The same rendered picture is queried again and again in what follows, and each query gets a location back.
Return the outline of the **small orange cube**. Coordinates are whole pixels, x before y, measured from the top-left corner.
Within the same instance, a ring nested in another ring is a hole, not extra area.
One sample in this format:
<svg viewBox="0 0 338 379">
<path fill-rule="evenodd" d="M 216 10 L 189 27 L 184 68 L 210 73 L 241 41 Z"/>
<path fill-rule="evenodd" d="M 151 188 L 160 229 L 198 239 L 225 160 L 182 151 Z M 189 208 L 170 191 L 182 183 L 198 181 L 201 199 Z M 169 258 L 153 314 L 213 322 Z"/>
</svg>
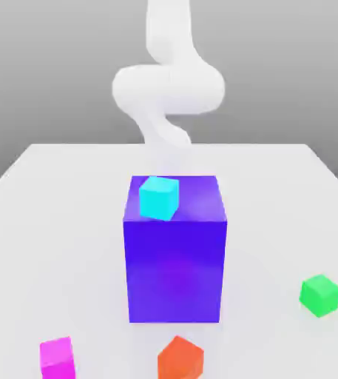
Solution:
<svg viewBox="0 0 338 379">
<path fill-rule="evenodd" d="M 198 379 L 203 365 L 203 349 L 177 335 L 158 354 L 158 379 Z"/>
</svg>

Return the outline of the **small cyan cube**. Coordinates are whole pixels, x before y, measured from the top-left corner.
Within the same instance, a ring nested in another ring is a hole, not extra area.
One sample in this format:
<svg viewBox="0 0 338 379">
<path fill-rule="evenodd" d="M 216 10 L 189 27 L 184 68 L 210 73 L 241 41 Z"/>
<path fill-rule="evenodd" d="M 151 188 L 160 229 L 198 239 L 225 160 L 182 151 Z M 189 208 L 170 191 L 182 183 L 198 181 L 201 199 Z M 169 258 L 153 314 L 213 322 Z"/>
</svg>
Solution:
<svg viewBox="0 0 338 379">
<path fill-rule="evenodd" d="M 141 216 L 170 221 L 179 207 L 179 180 L 149 176 L 138 194 Z"/>
</svg>

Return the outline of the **small magenta cube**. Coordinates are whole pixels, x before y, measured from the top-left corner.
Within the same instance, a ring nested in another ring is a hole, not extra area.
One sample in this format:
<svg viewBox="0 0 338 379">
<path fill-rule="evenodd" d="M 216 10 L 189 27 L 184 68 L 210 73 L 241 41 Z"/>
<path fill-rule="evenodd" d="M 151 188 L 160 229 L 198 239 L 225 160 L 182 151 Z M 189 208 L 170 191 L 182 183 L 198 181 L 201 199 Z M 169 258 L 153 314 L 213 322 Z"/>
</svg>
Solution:
<svg viewBox="0 0 338 379">
<path fill-rule="evenodd" d="M 70 337 L 40 343 L 42 379 L 76 379 Z"/>
</svg>

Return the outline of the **large purple box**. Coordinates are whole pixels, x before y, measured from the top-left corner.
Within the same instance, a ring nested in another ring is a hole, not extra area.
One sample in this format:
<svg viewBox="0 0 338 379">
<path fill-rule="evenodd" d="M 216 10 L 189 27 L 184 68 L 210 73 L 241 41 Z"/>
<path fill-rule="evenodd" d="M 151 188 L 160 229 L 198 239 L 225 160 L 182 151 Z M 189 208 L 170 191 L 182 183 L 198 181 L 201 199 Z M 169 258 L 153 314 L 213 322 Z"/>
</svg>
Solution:
<svg viewBox="0 0 338 379">
<path fill-rule="evenodd" d="M 227 217 L 214 176 L 180 176 L 170 221 L 143 218 L 134 175 L 123 218 L 129 320 L 217 323 L 223 286 Z"/>
</svg>

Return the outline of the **small green cube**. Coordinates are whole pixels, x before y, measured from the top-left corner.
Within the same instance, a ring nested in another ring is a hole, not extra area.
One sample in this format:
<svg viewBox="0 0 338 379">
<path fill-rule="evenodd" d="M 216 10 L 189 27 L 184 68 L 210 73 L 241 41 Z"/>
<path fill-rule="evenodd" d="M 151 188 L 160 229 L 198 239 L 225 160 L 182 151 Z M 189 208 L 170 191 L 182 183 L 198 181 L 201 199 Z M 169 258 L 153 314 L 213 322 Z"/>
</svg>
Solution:
<svg viewBox="0 0 338 379">
<path fill-rule="evenodd" d="M 323 274 L 302 282 L 300 303 L 321 318 L 338 309 L 338 285 Z"/>
</svg>

